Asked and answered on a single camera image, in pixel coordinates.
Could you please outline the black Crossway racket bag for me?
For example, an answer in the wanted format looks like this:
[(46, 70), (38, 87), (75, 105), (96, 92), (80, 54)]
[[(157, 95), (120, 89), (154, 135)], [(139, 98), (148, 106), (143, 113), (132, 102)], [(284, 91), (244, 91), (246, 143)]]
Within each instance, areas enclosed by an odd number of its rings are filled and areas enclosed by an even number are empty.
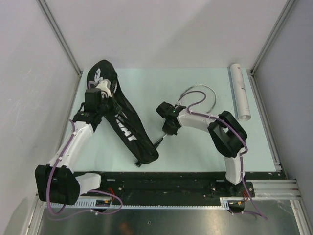
[(124, 96), (118, 74), (112, 63), (108, 60), (97, 62), (87, 74), (87, 87), (96, 88), (102, 80), (116, 82), (116, 91), (112, 95), (120, 105), (120, 113), (115, 115), (103, 115), (111, 125), (115, 133), (120, 137), (125, 146), (142, 164), (150, 164), (159, 158), (157, 149), (148, 137), (139, 115), (134, 107)]

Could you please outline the white shuttlecock tube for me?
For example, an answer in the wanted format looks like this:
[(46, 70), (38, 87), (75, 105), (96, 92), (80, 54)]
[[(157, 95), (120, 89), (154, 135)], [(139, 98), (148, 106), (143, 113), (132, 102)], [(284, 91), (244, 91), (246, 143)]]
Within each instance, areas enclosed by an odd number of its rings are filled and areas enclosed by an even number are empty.
[(251, 119), (251, 113), (241, 66), (238, 63), (234, 63), (229, 67), (229, 69), (235, 96), (238, 120), (248, 121)]

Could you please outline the black white badminton racket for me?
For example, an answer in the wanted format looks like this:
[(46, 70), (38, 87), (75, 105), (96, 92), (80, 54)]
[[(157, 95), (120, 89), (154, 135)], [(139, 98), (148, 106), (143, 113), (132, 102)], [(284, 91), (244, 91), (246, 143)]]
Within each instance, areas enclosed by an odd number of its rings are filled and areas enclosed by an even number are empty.
[[(184, 101), (185, 97), (187, 95), (189, 95), (189, 94), (192, 94), (192, 93), (200, 93), (200, 94), (203, 95), (203, 98), (200, 101), (197, 101), (197, 102), (194, 102), (194, 103), (189, 103), (186, 106), (183, 105), (183, 101)], [(187, 88), (185, 91), (183, 91), (181, 93), (181, 95), (179, 96), (179, 98), (176, 101), (175, 105), (173, 105), (173, 106), (181, 105), (182, 106), (182, 111), (183, 111), (184, 109), (191, 108), (193, 106), (196, 106), (196, 105), (199, 105), (199, 104), (205, 102), (205, 100), (207, 99), (207, 96), (209, 94), (213, 94), (213, 103), (209, 107), (208, 111), (205, 112), (206, 114), (208, 114), (208, 113), (210, 113), (214, 109), (214, 107), (216, 105), (217, 95), (216, 95), (216, 92), (211, 87), (209, 87), (208, 85), (204, 85), (204, 84), (197, 84), (197, 85), (193, 85), (193, 86), (190, 86), (189, 88)], [(154, 143), (154, 147), (158, 148), (159, 145), (162, 143), (162, 141), (165, 139), (166, 136), (170, 136), (170, 135), (167, 135), (167, 134), (164, 133), (164, 135), (161, 138), (159, 138)]]

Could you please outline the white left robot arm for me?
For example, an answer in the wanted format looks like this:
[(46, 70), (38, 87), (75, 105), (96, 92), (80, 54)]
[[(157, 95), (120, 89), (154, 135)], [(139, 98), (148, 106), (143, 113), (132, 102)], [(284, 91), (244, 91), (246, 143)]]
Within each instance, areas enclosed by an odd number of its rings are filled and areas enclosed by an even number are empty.
[(54, 157), (35, 169), (39, 199), (47, 203), (74, 205), (80, 195), (93, 191), (104, 195), (108, 183), (97, 173), (74, 175), (74, 167), (82, 147), (94, 134), (106, 111), (110, 111), (112, 94), (108, 89), (90, 88), (85, 100), (70, 119), (71, 132)]

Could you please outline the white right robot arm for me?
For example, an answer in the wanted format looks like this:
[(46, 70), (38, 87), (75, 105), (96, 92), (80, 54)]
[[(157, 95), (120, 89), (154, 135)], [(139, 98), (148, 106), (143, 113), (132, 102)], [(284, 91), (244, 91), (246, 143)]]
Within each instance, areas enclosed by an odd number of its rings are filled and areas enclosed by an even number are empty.
[(165, 120), (162, 131), (176, 135), (182, 127), (210, 134), (217, 151), (224, 157), (225, 180), (212, 183), (210, 190), (224, 196), (238, 196), (245, 186), (243, 155), (247, 153), (247, 133), (229, 111), (218, 116), (191, 111), (190, 107), (163, 102), (156, 112)]

